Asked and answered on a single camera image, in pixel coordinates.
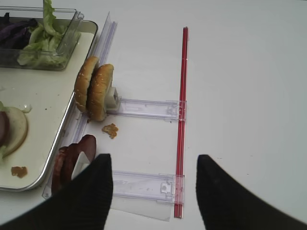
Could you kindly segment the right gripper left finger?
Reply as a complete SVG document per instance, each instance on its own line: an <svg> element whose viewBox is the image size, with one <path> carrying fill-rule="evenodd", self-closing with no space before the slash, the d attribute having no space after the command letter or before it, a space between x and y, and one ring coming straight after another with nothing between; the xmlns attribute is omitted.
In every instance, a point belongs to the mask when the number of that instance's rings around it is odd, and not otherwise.
<svg viewBox="0 0 307 230"><path fill-rule="evenodd" d="M100 154L51 198L2 230L102 230L113 196L110 154Z"/></svg>

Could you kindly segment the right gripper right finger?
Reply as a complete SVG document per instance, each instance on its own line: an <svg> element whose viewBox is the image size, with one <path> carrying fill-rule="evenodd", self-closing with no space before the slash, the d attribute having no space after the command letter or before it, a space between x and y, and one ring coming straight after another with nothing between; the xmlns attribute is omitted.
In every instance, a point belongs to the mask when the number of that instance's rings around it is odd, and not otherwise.
<svg viewBox="0 0 307 230"><path fill-rule="evenodd" d="M307 225L264 202L209 155L197 160L196 197L207 230L305 230Z"/></svg>

